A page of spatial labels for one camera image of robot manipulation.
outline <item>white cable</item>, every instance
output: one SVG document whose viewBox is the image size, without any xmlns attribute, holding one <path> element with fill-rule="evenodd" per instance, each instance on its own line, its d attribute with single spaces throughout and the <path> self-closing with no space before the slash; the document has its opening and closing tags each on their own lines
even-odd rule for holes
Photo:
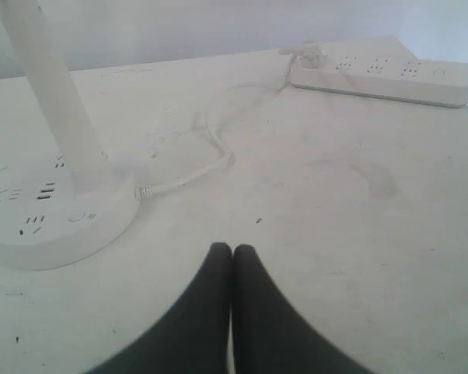
<svg viewBox="0 0 468 374">
<path fill-rule="evenodd" d="M 289 77 L 289 73 L 291 69 L 291 64 L 293 64 L 296 57 L 298 57 L 298 54 L 293 52 L 292 57 L 289 60 L 289 64 L 287 65 L 287 68 L 285 70 L 285 75 L 284 75 L 285 82 L 280 88 L 274 89 L 274 88 L 267 88 L 267 87 L 259 86 L 256 84 L 243 84 L 239 86 L 230 87 L 227 90 L 224 90 L 222 94 L 226 94 L 232 90 L 237 90 L 239 88 L 247 88 L 247 87 L 261 88 L 264 90 L 273 91 L 275 94 L 279 94 L 288 84 L 288 77 Z M 163 192 L 171 191 L 173 189 L 177 189 L 178 187 L 187 185 L 188 183 L 191 183 L 198 178 L 204 177 L 205 175 L 208 175 L 213 171 L 221 170 L 227 166 L 227 164 L 229 163 L 232 157 L 232 151 L 229 149 L 227 144 L 221 141 L 220 137 L 214 131 L 211 131 L 211 128 L 208 123 L 208 108 L 209 107 L 210 105 L 207 107 L 207 110 L 202 114 L 201 117 L 204 118 L 204 128 L 206 129 L 215 147 L 221 152 L 222 156 L 218 160 L 216 160 L 213 164 L 210 164 L 204 168 L 198 169 L 185 177 L 176 179 L 175 181 L 166 182 L 160 185 L 145 185 L 142 187 L 137 187 L 135 190 L 135 197 L 138 200 L 146 199 L 156 193 L 163 193 Z M 231 121 L 232 120 L 221 122 L 218 125 L 227 125 Z"/>
</svg>

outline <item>white desk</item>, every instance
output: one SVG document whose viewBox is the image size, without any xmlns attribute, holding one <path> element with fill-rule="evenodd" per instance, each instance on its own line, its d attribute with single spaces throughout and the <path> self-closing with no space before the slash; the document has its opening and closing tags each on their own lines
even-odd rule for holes
<svg viewBox="0 0 468 374">
<path fill-rule="evenodd" d="M 409 53 L 391 38 L 363 47 Z M 217 157 L 191 126 L 212 97 L 224 104 L 210 118 L 235 119 L 222 131 L 235 160 L 143 203 L 88 259 L 0 265 L 0 373 L 104 361 L 163 315 L 213 241 L 255 245 L 303 316 L 372 369 L 468 372 L 468 108 L 291 87 L 218 95 L 277 86 L 286 63 L 262 51 L 73 74 L 105 150 L 142 182 Z M 27 81 L 0 80 L 0 168 L 55 151 Z"/>
</svg>

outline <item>white wall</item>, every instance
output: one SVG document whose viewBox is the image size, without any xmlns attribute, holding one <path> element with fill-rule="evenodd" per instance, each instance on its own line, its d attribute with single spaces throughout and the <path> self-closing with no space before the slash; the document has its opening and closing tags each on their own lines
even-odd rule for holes
<svg viewBox="0 0 468 374">
<path fill-rule="evenodd" d="M 468 62 L 468 0 L 40 0 L 70 69 L 396 35 Z M 19 76 L 0 25 L 0 78 Z"/>
</svg>

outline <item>lamp base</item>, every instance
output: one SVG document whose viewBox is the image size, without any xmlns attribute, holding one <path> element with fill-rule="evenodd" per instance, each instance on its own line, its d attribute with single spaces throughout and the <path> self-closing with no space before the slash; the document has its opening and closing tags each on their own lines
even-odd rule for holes
<svg viewBox="0 0 468 374">
<path fill-rule="evenodd" d="M 111 165 L 104 183 L 77 191 L 62 157 L 0 173 L 0 262 L 22 270 L 74 263 L 115 240 L 139 208 L 133 174 Z"/>
</svg>

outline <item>power strip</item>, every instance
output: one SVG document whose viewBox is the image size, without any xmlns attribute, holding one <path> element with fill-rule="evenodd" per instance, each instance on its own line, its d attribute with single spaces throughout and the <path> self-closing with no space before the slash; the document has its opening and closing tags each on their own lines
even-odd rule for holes
<svg viewBox="0 0 468 374">
<path fill-rule="evenodd" d="M 468 103 L 468 64 L 399 56 L 323 55 L 318 64 L 299 55 L 291 66 L 293 86 L 341 94 L 460 108 Z"/>
</svg>

